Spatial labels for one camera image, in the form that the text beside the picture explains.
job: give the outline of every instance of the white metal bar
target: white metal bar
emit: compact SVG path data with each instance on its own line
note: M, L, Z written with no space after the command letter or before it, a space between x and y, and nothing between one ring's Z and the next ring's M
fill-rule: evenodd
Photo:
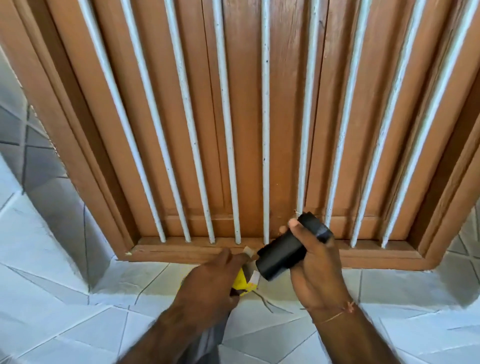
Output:
M300 139L299 182L297 188L297 217L303 211L305 199L305 183L307 174L308 134L312 116L313 82L315 78L315 61L318 48L318 29L320 26L320 0L312 0L310 4L310 26L308 35L307 71L305 75L305 91L303 96L303 116Z
M408 21L407 33L403 41L400 55L398 56L398 63L396 66L392 87L390 89L390 95L388 96L387 104L384 110L384 116L382 118L382 123L380 126L380 131L378 133L377 142L373 151L372 161L370 162L367 179L365 181L365 186L363 187L363 192L360 198L357 218L355 220L355 226L353 227L352 239L350 240L350 246L352 248L355 247L357 243L361 223L365 214L365 208L367 207L368 197L370 196L370 192L373 186L373 180L375 179L375 174L377 173L380 157L382 156L382 151L388 134L388 128L390 127L390 122L393 118L396 102L398 100L398 95L400 94L403 78L405 77L407 65L410 60L410 54L412 53L413 43L417 35L417 30L420 25L420 20L422 18L423 9L425 8L425 3L426 0L417 0L415 2L412 14L410 16L410 20Z
M264 244L270 242L270 0L262 0L262 155Z
M155 94L153 92L152 83L150 81L150 76L148 74L148 68L145 62L145 57L142 49L140 36L138 35L138 29L135 23L135 17L133 15L132 5L130 3L130 0L120 0L120 1L123 8L123 13L125 15L125 20L127 22L128 31L130 33L130 39L132 41L133 51L137 58L138 68L140 70L140 77L142 78L142 83L144 85L148 107L150 108L150 114L152 115L153 125L155 127L155 132L158 138L158 144L160 145L160 150L162 151L163 161L165 163L165 168L167 170L168 181L170 182L170 187L172 189L173 199L175 200L175 206L177 207L180 223L183 229L183 234L185 235L185 240L187 242L191 242L192 239L190 237L190 232L188 230L187 219L185 217L185 212L183 210L180 193L177 187L177 181L175 179L175 174L173 172L173 166L170 160L170 154L168 153L167 141L163 133L160 115L158 114L158 109L155 101Z
M223 124L227 144L228 176L230 178L230 192L232 196L233 225L235 242L240 244L240 215L237 195L237 175L235 170L235 153L233 149L232 118L230 114L230 93L228 91L227 56L225 53L225 34L223 31L222 0L213 0L213 16L215 22L216 53L218 59L218 74L220 77L220 91L222 96Z
M190 144L192 146L193 162L195 164L195 171L197 173L198 187L200 189L200 198L202 200L202 205L204 208L208 237L211 243L215 243L212 218L210 216L210 208L208 207L208 197L207 189L205 186L204 170L202 167L202 160L200 158L200 149L198 147L197 130L195 128L195 120L193 118L192 101L190 99L187 71L185 68L185 60L183 58L183 50L181 47L180 32L177 23L177 15L175 14L174 1L165 0L165 9L167 10L168 27L170 29L170 38L172 40L175 63L177 65L177 73L180 82L183 108L185 109L185 117L187 119L188 134L190 137Z
M328 191L327 207L325 211L326 226L330 225L330 220L332 218L333 202L335 200L336 186L338 184L338 175L340 173L340 164L342 163L343 147L345 144L345 136L347 135L347 127L350 120L353 93L355 92L355 83L357 82L357 72L360 64L361 49L363 46L365 29L367 28L368 14L370 12L371 3L372 0L362 0L360 3L360 11L357 20L357 29L355 30L355 38L353 41L353 52L352 59L350 61L347 88L345 90L345 98L343 101L342 118L340 120L340 128L338 130L338 138L336 142L330 189Z
M398 214L400 213L400 208L402 207L405 195L407 194L407 189L410 185L413 172L415 171L415 167L419 160L423 144L425 143L425 139L427 138L433 119L435 118L435 114L438 110L438 107L440 106L440 102L442 101L442 97L448 85L448 81L450 80L450 76L452 74L458 55L462 49L465 36L467 34L468 28L470 27L473 16L477 10L478 4L479 0L469 0L466 3L462 14L462 19L460 20L460 25L455 31L455 35L440 66L440 73L437 77L432 97L423 114L417 134L415 136L412 150L408 158L407 166L400 180L398 192L393 203L390 217L388 219L388 223L382 238L383 248L386 247L388 239L390 238L390 234L392 233L393 227L395 226L395 222L398 218Z
M100 34L100 30L98 29L98 24L95 19L92 5L90 4L89 0L78 0L78 3L80 5L80 9L85 19L88 32L90 33L90 37L94 44L96 55L98 57L98 60L100 61L100 66L105 76L105 80L107 81L108 88L110 89L113 102L115 103L115 107L117 109L117 113L123 128L123 131L125 133L125 137L127 138L128 145L132 152L133 160L135 161L135 166L137 167L140 180L142 181L142 185L144 187L145 195L146 195L148 204L150 206L153 219L155 221L155 226L158 231L158 235L160 236L160 240L164 243L166 241L166 238L162 228L162 224L160 222L160 216L158 215L158 211L155 206L155 201L152 196L152 190L150 188L150 184L148 183L148 178L145 173L145 168L142 163L142 158L140 157L140 152L138 151L138 146L135 141L135 137L133 135L130 122L128 120L127 112L125 111L125 107L121 100L120 92L115 82L115 77L113 75L110 62L108 61L107 52L105 51L105 46L103 43L102 36Z

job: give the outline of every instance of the door frame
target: door frame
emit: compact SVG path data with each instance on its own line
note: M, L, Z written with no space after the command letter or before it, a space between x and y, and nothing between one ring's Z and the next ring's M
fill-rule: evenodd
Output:
M119 260L199 264L223 247L259 249L263 239L141 237L119 181L43 1L1 0L0 40L80 197ZM480 76L473 81L444 154L405 241L386 249L336 240L344 267L427 270L442 260L480 195Z

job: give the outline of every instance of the forearm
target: forearm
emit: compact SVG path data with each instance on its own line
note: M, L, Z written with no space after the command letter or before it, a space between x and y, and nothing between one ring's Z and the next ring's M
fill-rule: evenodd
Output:
M400 364L358 307L330 321L325 313L311 315L333 364Z
M181 307L171 306L119 364L173 364L195 339L197 328Z

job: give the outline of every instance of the hand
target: hand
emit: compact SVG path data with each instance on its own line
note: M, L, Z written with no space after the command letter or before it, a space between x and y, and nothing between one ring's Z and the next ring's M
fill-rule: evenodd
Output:
M290 269L293 289L300 303L312 314L317 310L330 310L352 301L342 276L340 253L334 238L326 244L296 219L288 222L290 231L307 249L305 259Z
M170 309L181 310L197 334L212 327L237 307L240 298L231 297L230 290L241 266L249 260L244 253L233 255L230 249L223 249L210 262L192 269Z

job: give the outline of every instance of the black tape roll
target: black tape roll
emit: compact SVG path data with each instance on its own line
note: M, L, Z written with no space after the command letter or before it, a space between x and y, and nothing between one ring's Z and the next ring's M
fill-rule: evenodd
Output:
M300 224L308 229L317 240L326 243L333 233L311 212L304 212L298 218ZM286 269L305 258L307 249L293 236L290 229L257 252L257 269L266 280L273 280Z

